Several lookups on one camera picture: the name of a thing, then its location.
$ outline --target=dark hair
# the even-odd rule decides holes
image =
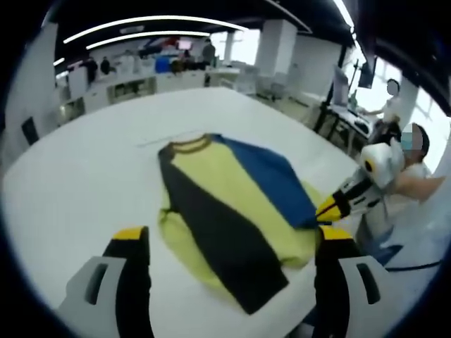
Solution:
[[[395,79],[389,79],[389,80],[387,81],[387,85],[388,85],[390,82],[394,82],[394,83],[397,85],[397,90],[398,90],[398,91],[401,90],[401,85],[400,85],[400,83],[399,83],[397,80],[395,80]]]
[[[423,144],[421,145],[421,151],[423,152],[423,157],[421,158],[421,160],[423,160],[429,152],[429,146],[431,145],[431,143],[425,129],[417,123],[414,124],[418,127],[418,129],[420,129],[421,138],[423,139]]]

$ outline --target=white pillar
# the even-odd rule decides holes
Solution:
[[[288,74],[296,35],[297,28],[288,21],[265,21],[255,62],[262,75]]]
[[[227,39],[225,40],[225,50],[224,50],[224,64],[230,65],[232,61],[232,45],[234,32],[227,33]]]

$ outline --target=cable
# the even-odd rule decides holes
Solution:
[[[404,271],[418,271],[418,270],[424,270],[424,269],[429,269],[429,268],[433,268],[434,266],[440,265],[443,262],[442,259],[440,259],[437,262],[434,263],[429,263],[429,264],[425,264],[425,265],[418,265],[418,266],[407,266],[404,268],[385,268],[389,273],[401,273]]]

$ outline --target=ceiling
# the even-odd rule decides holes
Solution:
[[[349,3],[358,0],[343,1]],[[451,46],[451,30],[448,29],[447,11],[444,5],[441,5],[443,3],[436,0],[422,1],[421,4],[413,4],[410,0],[373,1],[375,9],[371,17],[374,19],[374,34],[379,41],[388,43],[377,46],[376,53],[405,68],[411,77],[418,76],[416,68],[422,69],[419,84],[423,81],[423,72],[427,72],[434,79],[433,82],[437,82],[429,87],[432,90],[434,87],[442,87],[442,94],[447,92],[449,96],[447,79],[451,70],[451,57],[448,57],[451,56],[448,47]],[[276,3],[310,27],[315,37],[346,45],[352,43],[349,29],[333,0],[276,0]],[[59,24],[56,59],[65,57],[69,61],[71,57],[85,51],[88,44],[120,36],[119,29],[127,25],[110,27],[63,44],[62,40],[71,35],[114,20],[146,15],[197,16],[236,23],[248,28],[261,28],[267,19],[284,18],[298,26],[300,34],[306,32],[303,25],[265,0],[219,0],[211,2],[213,6],[208,4],[200,0],[127,0],[119,6],[114,6],[113,2],[106,0],[60,0],[54,4],[49,15],[51,21]],[[143,24],[145,32],[224,30],[224,27],[217,25],[173,20],[139,23]]]
[[[126,18],[147,15],[188,15],[228,23],[236,23],[248,28],[261,28],[267,19],[284,18],[298,26],[300,32],[306,29],[284,14],[281,10],[264,0],[221,0],[214,2],[214,9],[205,5],[205,1],[137,1],[128,0],[129,6],[115,7],[111,1],[105,0],[66,0],[55,8],[51,20],[58,23],[58,46],[56,58],[66,57],[84,50],[88,44],[120,36],[119,29],[127,25],[110,27],[90,35],[81,37],[67,45],[62,40],[103,23]],[[278,2],[293,13],[302,13],[298,18],[309,26],[319,37],[336,42],[351,43],[346,24],[331,0],[281,0]],[[224,27],[190,21],[148,21],[133,23],[129,26],[145,25],[145,32],[159,30],[189,30],[198,32],[218,32]]]

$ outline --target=desk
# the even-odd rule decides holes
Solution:
[[[346,124],[346,126],[349,127],[350,135],[348,139],[348,145],[347,145],[347,154],[350,155],[352,151],[352,143],[354,141],[354,138],[357,135],[362,137],[365,141],[368,141],[368,138],[373,133],[374,125],[372,122],[368,121],[365,117],[359,115],[358,113],[352,112],[348,108],[342,107],[342,106],[334,106],[331,105],[329,107],[321,107],[321,114],[318,118],[318,121],[315,124],[314,131],[316,133],[319,133],[319,130],[324,124],[324,120],[326,119],[327,115],[333,115],[335,117],[335,120],[333,122],[332,128],[330,129],[330,132],[328,133],[326,139],[330,140],[333,133],[335,132],[338,123],[342,122]],[[368,127],[368,132],[364,132],[363,130],[359,129],[355,123],[361,122],[364,123],[365,126]]]
[[[289,285],[248,316],[212,295],[163,243],[156,154],[175,135],[193,132],[223,133],[277,151],[300,179],[326,194],[357,168],[302,124],[224,88],[146,96],[84,115],[40,139],[4,177],[6,231],[44,303],[59,306],[67,281],[102,254],[115,232],[147,225],[155,337],[281,338],[310,312],[313,262],[284,270]]]

